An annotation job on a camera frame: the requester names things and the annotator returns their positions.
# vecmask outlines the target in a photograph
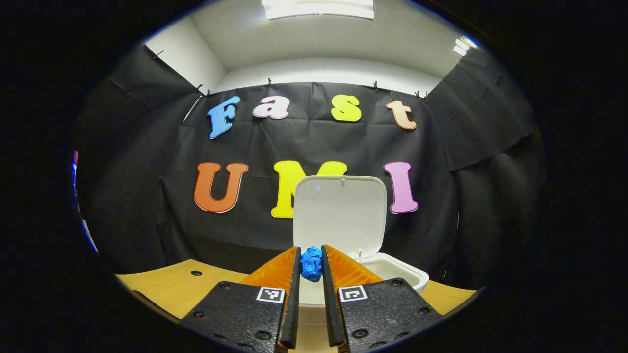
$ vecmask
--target ceiling light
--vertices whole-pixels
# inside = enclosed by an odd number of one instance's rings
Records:
[[[460,48],[459,46],[454,47],[453,51],[459,54],[461,57],[464,57],[467,54],[467,51],[464,50],[463,48]]]
[[[469,49],[469,45],[459,39],[456,39],[456,46],[459,46],[464,51],[467,51]]]
[[[373,19],[373,0],[262,0],[268,19],[336,14]]]
[[[468,46],[471,46],[473,48],[477,48],[477,44],[475,44],[474,41],[470,40],[468,37],[466,36],[462,36],[460,37],[460,41],[464,42],[465,44],[467,44]]]

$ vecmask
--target pink letter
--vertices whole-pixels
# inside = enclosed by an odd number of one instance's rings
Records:
[[[288,116],[288,106],[290,100],[280,95],[262,98],[260,104],[253,109],[253,115],[256,117],[271,117],[273,119],[283,119]]]
[[[419,204],[412,198],[410,189],[410,177],[408,171],[412,169],[406,162],[390,162],[384,165],[384,169],[391,175],[393,202],[391,212],[405,214],[414,212]]]

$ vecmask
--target orange letter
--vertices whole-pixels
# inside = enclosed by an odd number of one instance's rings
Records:
[[[388,109],[392,109],[392,114],[397,124],[406,130],[416,129],[416,122],[408,120],[407,112],[410,112],[410,107],[406,107],[400,100],[394,100],[386,104]]]
[[[220,170],[218,163],[201,163],[197,167],[198,179],[194,188],[194,201],[203,211],[221,214],[232,209],[236,205],[238,194],[240,193],[240,182],[242,174],[249,170],[249,166],[243,163],[231,163],[225,168],[229,172],[227,182],[227,192],[222,200],[212,197],[212,183],[214,174]]]

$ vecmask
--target white ceiling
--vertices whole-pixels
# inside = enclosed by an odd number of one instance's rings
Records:
[[[408,0],[375,0],[375,18],[297,16],[269,21],[261,0],[221,0],[190,17],[226,71],[296,58],[359,58],[444,77],[463,33]]]

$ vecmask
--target foam letter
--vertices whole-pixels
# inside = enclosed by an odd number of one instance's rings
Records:
[[[249,166],[243,163],[231,163],[225,168],[229,172],[229,181],[227,182],[227,192],[221,200],[212,197],[212,183],[214,175],[220,170],[218,163],[201,163],[197,167],[198,179],[194,188],[194,201],[203,211],[221,214],[232,209],[237,202],[238,194],[240,194],[240,182],[242,174],[249,170]]]
[[[279,173],[279,192],[277,207],[271,210],[275,218],[292,218],[295,210],[292,208],[292,196],[296,191],[296,184],[305,177],[305,172],[297,161],[279,161],[274,169]],[[317,175],[343,175],[347,165],[342,162],[324,162],[318,169]]]
[[[410,177],[408,171],[412,167],[406,162],[391,162],[384,165],[384,169],[391,175],[393,202],[391,212],[394,214],[405,214],[414,212],[419,208],[419,204],[412,198],[410,189]]]
[[[406,130],[416,129],[416,122],[408,120],[408,115],[406,114],[410,112],[410,107],[404,106],[400,100],[394,100],[386,104],[386,107],[388,109],[392,109],[394,119],[397,121],[399,126]]]
[[[227,122],[227,119],[234,118],[236,115],[236,107],[234,107],[233,104],[238,103],[240,103],[240,97],[234,95],[207,112],[207,115],[212,119],[212,133],[209,134],[210,139],[215,139],[231,128],[231,123]]]
[[[283,119],[288,116],[288,106],[290,100],[280,95],[262,98],[260,104],[253,109],[253,115],[256,117],[271,117],[272,119]]]
[[[358,121],[362,117],[362,111],[356,107],[360,104],[352,95],[339,94],[332,98],[332,115],[336,120]]]

